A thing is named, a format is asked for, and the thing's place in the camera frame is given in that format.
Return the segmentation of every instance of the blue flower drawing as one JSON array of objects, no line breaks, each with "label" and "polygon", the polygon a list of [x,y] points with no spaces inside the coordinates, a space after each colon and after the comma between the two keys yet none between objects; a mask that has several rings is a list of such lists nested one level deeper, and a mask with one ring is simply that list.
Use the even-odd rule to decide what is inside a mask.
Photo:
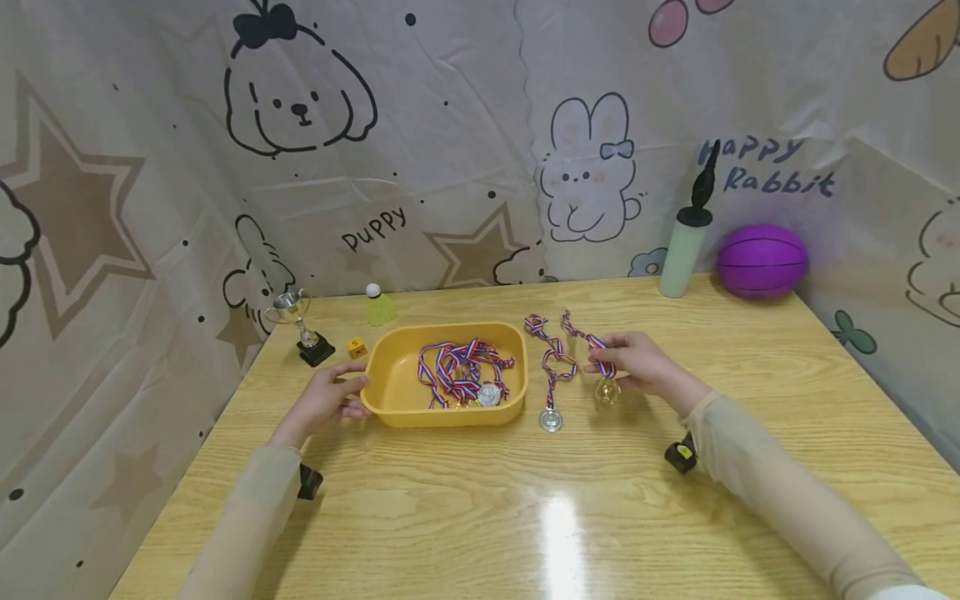
[{"label": "blue flower drawing", "polygon": [[657,248],[644,254],[638,254],[630,261],[630,272],[627,277],[659,275],[663,270],[664,260],[666,260],[666,248]]}]

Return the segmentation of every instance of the beige sleeve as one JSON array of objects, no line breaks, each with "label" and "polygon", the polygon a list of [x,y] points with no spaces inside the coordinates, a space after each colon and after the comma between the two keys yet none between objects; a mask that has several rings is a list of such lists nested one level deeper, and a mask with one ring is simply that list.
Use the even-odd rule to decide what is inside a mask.
[{"label": "beige sleeve", "polygon": [[684,424],[710,476],[766,519],[837,597],[865,600],[894,586],[922,584],[870,521],[793,460],[738,403],[713,392]]},{"label": "beige sleeve", "polygon": [[254,450],[178,598],[250,598],[263,559],[283,531],[299,489],[300,454],[294,448]]}]

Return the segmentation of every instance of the yellow plastic tray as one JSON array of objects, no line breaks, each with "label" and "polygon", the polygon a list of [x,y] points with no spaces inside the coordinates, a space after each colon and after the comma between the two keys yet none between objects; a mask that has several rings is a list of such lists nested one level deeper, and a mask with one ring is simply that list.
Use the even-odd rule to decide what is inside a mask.
[{"label": "yellow plastic tray", "polygon": [[[430,388],[417,379],[420,349],[439,342],[468,344],[474,338],[496,347],[502,358],[513,356],[511,369],[503,370],[503,383],[510,397],[484,408],[428,408]],[[435,352],[428,353],[433,360]],[[367,363],[370,382],[360,399],[391,427],[463,427],[502,425],[516,417],[527,393],[527,343],[516,327],[498,322],[460,323],[401,327],[383,336],[373,347]],[[492,368],[483,365],[481,381],[493,380]]]}]

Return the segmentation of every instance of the person's left hand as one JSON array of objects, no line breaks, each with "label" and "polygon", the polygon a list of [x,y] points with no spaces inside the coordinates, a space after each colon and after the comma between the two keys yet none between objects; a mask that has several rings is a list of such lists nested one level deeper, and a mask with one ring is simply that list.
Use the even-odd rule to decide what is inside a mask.
[{"label": "person's left hand", "polygon": [[306,388],[294,402],[268,445],[287,445],[300,449],[306,439],[317,433],[321,425],[334,415],[360,419],[370,414],[356,394],[367,384],[366,375],[343,379],[349,372],[363,372],[362,362],[349,362],[320,369],[313,374]]}]

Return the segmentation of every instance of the pink balloon drawing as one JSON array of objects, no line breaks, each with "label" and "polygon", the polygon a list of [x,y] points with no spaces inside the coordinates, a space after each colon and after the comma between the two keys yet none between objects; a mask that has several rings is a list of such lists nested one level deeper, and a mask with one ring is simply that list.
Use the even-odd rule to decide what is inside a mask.
[{"label": "pink balloon drawing", "polygon": [[[714,14],[733,4],[733,0],[696,0],[697,10],[703,14]],[[659,5],[650,17],[647,33],[650,43],[658,48],[669,48],[684,38],[690,11],[684,0],[666,0]]]}]

